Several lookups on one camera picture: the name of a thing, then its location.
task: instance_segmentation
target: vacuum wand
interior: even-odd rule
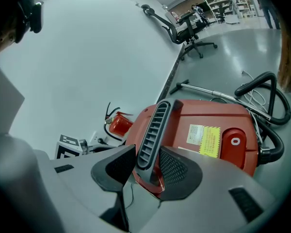
[[[252,106],[251,104],[249,103],[246,103],[244,101],[241,101],[235,97],[232,97],[230,95],[227,95],[227,94],[224,94],[222,92],[218,92],[218,91],[211,91],[211,90],[208,90],[208,89],[205,89],[205,88],[202,88],[202,87],[198,87],[198,86],[194,86],[194,85],[189,85],[189,80],[185,80],[181,83],[177,83],[176,87],[174,89],[172,89],[169,94],[173,94],[175,93],[176,91],[180,90],[181,88],[183,87],[186,87],[186,88],[190,88],[190,89],[193,89],[193,90],[197,90],[197,91],[201,91],[201,92],[204,92],[204,93],[208,93],[208,94],[211,94],[212,96],[214,97],[217,97],[217,98],[221,98],[221,99],[225,99],[225,100],[228,100],[232,103],[238,103],[242,106],[244,106],[245,108],[247,108],[248,110],[252,111],[253,113],[259,115],[259,116],[262,116],[264,118],[266,118],[267,120],[270,120],[271,119],[271,116],[257,108],[255,108],[254,106]]]

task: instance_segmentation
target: vacuum hose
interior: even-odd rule
[[[263,88],[270,89],[271,94],[270,94],[270,101],[269,101],[269,107],[268,107],[268,114],[271,116],[271,119],[269,120],[269,122],[276,125],[283,125],[283,124],[286,124],[290,120],[291,109],[286,97],[283,95],[281,91],[276,89],[276,82],[277,82],[276,76],[272,72],[264,72],[258,77],[256,77],[253,81],[239,87],[235,91],[235,95],[237,97],[240,97],[250,92],[256,87],[263,87]],[[285,108],[285,116],[283,118],[273,117],[273,110],[274,110],[276,95],[278,95],[278,97],[282,101],[283,106]],[[283,155],[283,152],[284,152],[283,142],[281,138],[278,136],[278,134],[269,127],[268,122],[264,123],[259,118],[256,118],[256,120],[257,120],[258,126],[263,130],[264,137],[262,138],[265,139],[265,137],[268,136],[274,144],[273,149],[265,149],[265,148],[261,149],[261,151],[259,152],[258,164],[266,164],[269,162],[274,162]]]

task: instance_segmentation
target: red button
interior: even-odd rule
[[[247,138],[243,131],[234,129],[225,131],[222,139],[221,159],[243,168]]]

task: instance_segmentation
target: metal tube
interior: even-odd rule
[[[202,88],[202,87],[198,87],[198,86],[194,86],[194,85],[189,85],[189,84],[181,84],[182,87],[186,87],[186,88],[190,88],[190,89],[193,89],[193,90],[197,90],[197,91],[201,91],[201,92],[204,92],[204,93],[208,93],[208,94],[211,94],[213,95],[214,97],[217,97],[217,98],[222,98],[222,99],[226,99],[232,103],[238,103],[240,105],[242,105],[243,107],[247,108],[248,110],[252,111],[253,113],[256,113],[264,118],[266,118],[267,120],[270,120],[271,119],[271,116],[257,108],[255,108],[254,106],[252,106],[251,104],[249,103],[246,103],[244,101],[241,101],[237,98],[234,98],[230,95],[227,95],[227,94],[224,94],[222,92],[218,92],[218,91],[211,91],[211,90],[208,90],[208,89],[205,89],[205,88]]]

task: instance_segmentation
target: vacuum cleaner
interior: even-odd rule
[[[291,109],[283,93],[276,88],[276,76],[273,73],[265,72],[239,87],[235,91],[236,97],[188,83],[189,80],[177,83],[170,94],[185,87],[231,103],[164,99],[145,108],[131,127],[126,141],[126,145],[136,145],[137,163],[133,175],[137,183],[160,197],[165,187],[158,158],[161,146],[220,158],[251,176],[258,165],[274,162],[282,156],[283,142],[270,124],[286,124],[291,118]],[[271,91],[268,113],[239,99],[256,87]],[[276,95],[285,108],[283,118],[273,117]],[[255,119],[262,130],[262,140],[268,136],[274,144],[273,149],[261,146],[262,142],[257,139],[253,120],[247,109],[257,115]]]

